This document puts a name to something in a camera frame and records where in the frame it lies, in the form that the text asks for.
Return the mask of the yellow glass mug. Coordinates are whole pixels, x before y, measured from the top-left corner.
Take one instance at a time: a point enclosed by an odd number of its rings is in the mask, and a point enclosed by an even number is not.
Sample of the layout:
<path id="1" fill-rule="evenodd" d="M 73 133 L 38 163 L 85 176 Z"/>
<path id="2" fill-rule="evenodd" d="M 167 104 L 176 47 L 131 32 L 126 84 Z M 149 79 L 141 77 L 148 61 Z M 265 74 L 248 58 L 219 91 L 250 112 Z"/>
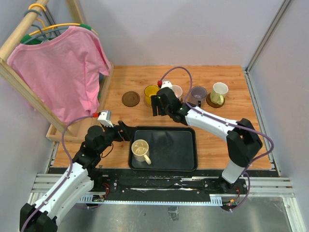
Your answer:
<path id="1" fill-rule="evenodd" d="M 155 85 L 149 85 L 144 89 L 144 97 L 146 97 L 148 104 L 150 104 L 151 96 L 156 95 L 158 90 L 159 87 Z"/>

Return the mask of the cream yellow mug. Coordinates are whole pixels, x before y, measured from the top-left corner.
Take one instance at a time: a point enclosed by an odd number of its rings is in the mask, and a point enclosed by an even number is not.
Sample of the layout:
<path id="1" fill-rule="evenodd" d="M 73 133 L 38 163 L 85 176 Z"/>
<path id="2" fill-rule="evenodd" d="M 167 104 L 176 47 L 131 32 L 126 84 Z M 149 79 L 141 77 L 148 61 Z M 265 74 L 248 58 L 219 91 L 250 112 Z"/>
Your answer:
<path id="1" fill-rule="evenodd" d="M 138 139 L 134 141 L 131 145 L 131 151 L 133 153 L 134 158 L 138 162 L 146 162 L 148 165 L 152 164 L 149 158 L 150 156 L 149 145 L 145 140 Z"/>

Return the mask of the pink mug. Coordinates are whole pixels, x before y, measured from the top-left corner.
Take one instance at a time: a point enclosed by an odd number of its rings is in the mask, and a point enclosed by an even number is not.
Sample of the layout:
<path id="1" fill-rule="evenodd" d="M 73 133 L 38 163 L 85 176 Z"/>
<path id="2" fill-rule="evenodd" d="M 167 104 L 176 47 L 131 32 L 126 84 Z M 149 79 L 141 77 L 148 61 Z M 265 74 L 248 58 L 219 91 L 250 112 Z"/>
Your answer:
<path id="1" fill-rule="evenodd" d="M 182 95 L 183 95 L 183 90 L 180 86 L 178 85 L 173 85 L 172 90 L 175 94 L 175 96 L 182 102 Z"/>

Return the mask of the brown wooden coaster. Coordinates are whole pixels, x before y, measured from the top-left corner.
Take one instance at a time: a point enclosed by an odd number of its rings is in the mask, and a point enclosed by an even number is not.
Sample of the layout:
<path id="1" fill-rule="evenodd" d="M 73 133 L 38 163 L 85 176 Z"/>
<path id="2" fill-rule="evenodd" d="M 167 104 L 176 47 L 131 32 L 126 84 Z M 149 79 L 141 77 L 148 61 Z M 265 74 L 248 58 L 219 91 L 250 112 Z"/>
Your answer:
<path id="1" fill-rule="evenodd" d="M 122 96 L 122 103 L 127 107 L 134 107 L 140 102 L 140 96 L 135 91 L 128 91 Z"/>
<path id="2" fill-rule="evenodd" d="M 210 107 L 213 107 L 213 108 L 221 108 L 222 106 L 224 106 L 225 100 L 223 101 L 222 104 L 216 104 L 216 103 L 213 103 L 213 102 L 211 101 L 210 96 L 211 96 L 210 93 L 206 96 L 206 102 L 207 102 L 207 104 L 208 104 Z"/>

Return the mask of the purple mug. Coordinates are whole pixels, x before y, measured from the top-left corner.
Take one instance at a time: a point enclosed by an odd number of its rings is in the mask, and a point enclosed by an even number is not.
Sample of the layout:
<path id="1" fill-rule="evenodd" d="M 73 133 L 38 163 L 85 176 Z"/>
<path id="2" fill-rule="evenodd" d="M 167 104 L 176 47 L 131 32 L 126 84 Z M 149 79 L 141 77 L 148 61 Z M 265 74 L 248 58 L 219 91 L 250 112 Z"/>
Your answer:
<path id="1" fill-rule="evenodd" d="M 189 92 L 187 101 L 198 107 L 202 107 L 206 101 L 207 91 L 202 86 L 195 86 Z"/>

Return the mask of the pale green octagonal mug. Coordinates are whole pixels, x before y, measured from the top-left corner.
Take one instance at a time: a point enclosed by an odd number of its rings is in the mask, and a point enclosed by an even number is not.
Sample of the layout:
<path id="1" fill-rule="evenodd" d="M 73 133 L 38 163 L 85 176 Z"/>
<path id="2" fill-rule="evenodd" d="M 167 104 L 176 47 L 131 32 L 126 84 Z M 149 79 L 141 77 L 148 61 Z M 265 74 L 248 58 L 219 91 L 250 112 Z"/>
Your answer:
<path id="1" fill-rule="evenodd" d="M 225 96 L 229 91 L 228 86 L 225 83 L 217 82 L 212 86 L 210 94 L 210 100 L 214 104 L 222 105 L 225 100 Z"/>

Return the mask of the woven rattan coaster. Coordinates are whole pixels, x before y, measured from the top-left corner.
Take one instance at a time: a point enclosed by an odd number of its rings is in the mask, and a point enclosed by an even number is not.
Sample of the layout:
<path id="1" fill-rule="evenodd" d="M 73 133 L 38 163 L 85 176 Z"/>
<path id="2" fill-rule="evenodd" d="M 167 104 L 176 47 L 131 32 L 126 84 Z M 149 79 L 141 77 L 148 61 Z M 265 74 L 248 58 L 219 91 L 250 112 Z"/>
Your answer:
<path id="1" fill-rule="evenodd" d="M 147 107 L 152 107 L 151 101 L 150 101 L 150 104 L 148 104 L 146 97 L 144 97 L 143 101 Z"/>

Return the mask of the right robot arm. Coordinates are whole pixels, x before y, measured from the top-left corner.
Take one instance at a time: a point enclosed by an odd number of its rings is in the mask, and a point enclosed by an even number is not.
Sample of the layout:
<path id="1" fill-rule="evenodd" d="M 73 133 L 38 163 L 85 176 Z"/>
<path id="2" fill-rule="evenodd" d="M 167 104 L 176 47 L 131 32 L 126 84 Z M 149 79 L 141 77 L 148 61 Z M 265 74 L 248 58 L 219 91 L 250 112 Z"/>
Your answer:
<path id="1" fill-rule="evenodd" d="M 217 180 L 223 193 L 236 188 L 236 181 L 263 146 L 249 120 L 236 121 L 210 114 L 192 103 L 181 102 L 168 87 L 151 96 L 151 106 L 153 116 L 168 115 L 174 122 L 203 129 L 226 142 L 230 161 Z"/>

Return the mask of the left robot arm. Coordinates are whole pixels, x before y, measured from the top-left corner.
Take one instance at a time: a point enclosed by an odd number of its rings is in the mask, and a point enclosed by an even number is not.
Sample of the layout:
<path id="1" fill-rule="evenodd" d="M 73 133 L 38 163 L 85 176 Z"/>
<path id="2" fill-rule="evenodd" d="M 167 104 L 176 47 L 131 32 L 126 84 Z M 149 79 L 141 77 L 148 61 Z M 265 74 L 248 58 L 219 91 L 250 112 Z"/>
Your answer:
<path id="1" fill-rule="evenodd" d="M 65 215 L 90 190 L 103 187 L 96 168 L 103 151 L 113 142 L 130 141 L 133 127 L 123 121 L 118 125 L 102 120 L 88 129 L 84 142 L 60 179 L 34 204 L 26 203 L 20 210 L 22 232 L 56 232 Z"/>

